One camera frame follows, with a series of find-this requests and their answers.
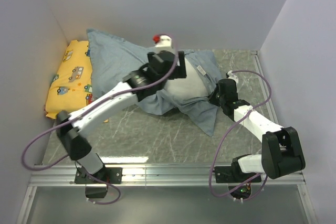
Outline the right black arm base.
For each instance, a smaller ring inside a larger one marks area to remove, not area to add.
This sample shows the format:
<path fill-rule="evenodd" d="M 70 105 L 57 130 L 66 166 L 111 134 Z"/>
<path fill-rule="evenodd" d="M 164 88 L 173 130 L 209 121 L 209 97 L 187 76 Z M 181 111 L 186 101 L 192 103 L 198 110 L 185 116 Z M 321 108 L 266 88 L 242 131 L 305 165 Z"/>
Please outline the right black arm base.
<path fill-rule="evenodd" d="M 240 184 L 245 180 L 256 175 L 256 173 L 243 173 L 240 167 L 237 166 L 215 166 L 214 170 L 215 180 L 217 184 Z M 244 183 L 238 189 L 230 193 L 233 200 L 239 199 L 240 201 L 246 200 L 252 197 L 252 183 L 260 183 L 261 176 L 257 176 L 251 181 Z"/>

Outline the grey striped pillowcase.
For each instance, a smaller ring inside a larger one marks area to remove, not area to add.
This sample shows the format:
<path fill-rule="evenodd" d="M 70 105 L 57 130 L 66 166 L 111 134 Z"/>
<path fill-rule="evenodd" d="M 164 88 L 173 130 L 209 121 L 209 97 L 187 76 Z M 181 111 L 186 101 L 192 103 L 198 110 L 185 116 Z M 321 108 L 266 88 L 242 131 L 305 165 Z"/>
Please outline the grey striped pillowcase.
<path fill-rule="evenodd" d="M 89 58 L 92 65 L 93 96 L 100 98 L 120 82 L 130 88 L 146 86 L 153 81 L 141 69 L 154 48 L 133 44 L 124 38 L 88 28 Z M 170 79 L 159 84 L 160 90 L 139 98 L 137 106 L 144 112 L 163 115 L 173 108 L 186 114 L 205 134 L 213 136 L 217 107 L 208 96 L 222 78 L 211 50 L 184 51 L 186 78 Z"/>

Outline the white pillow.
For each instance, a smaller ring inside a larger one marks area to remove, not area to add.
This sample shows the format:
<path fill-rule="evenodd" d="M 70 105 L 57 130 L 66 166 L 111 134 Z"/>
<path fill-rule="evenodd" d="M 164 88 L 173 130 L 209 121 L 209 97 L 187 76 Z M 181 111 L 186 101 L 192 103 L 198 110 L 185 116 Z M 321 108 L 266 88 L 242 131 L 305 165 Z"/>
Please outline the white pillow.
<path fill-rule="evenodd" d="M 189 100 L 208 96 L 208 90 L 192 64 L 185 59 L 186 78 L 167 81 L 164 90 L 174 98 Z"/>

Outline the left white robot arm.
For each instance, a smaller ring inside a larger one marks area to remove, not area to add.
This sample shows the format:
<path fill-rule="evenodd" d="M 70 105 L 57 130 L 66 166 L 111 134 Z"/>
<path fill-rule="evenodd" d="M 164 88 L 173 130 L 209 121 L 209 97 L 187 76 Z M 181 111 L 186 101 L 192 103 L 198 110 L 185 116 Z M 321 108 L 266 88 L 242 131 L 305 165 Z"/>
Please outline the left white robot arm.
<path fill-rule="evenodd" d="M 105 164 L 86 137 L 115 113 L 162 90 L 168 80 L 186 78 L 185 54 L 148 53 L 148 63 L 130 72 L 111 91 L 72 113 L 57 114 L 56 134 L 70 159 L 78 162 L 93 183 L 107 180 Z"/>

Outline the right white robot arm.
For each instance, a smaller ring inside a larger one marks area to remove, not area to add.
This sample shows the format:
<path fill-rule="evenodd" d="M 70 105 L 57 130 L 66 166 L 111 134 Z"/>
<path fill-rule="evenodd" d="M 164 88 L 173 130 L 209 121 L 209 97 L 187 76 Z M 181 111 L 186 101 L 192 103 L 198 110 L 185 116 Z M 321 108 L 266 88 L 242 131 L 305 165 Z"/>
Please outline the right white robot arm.
<path fill-rule="evenodd" d="M 258 173 L 276 179 L 305 169 L 306 161 L 298 132 L 293 127 L 283 127 L 270 121 L 247 101 L 239 99 L 235 80 L 219 80 L 209 101 L 261 142 L 260 154 L 245 154 L 233 158 L 230 166 L 216 166 L 214 171 L 217 176 L 224 176 L 225 181 L 234 183 L 243 182 Z"/>

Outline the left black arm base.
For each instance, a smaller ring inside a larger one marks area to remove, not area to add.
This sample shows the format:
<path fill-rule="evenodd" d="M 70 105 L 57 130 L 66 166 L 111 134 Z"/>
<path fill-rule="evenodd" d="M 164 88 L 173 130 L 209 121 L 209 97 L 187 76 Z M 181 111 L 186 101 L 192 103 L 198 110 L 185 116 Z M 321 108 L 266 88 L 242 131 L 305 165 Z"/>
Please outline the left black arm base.
<path fill-rule="evenodd" d="M 74 184 L 85 186 L 85 196 L 89 201 L 107 205 L 120 199 L 121 191 L 116 185 L 122 182 L 121 167 L 104 167 L 93 175 L 88 173 L 83 167 L 77 167 L 76 170 Z M 107 197 L 110 188 L 117 193 L 116 198 L 112 202 L 99 203 L 98 200 L 103 200 Z"/>

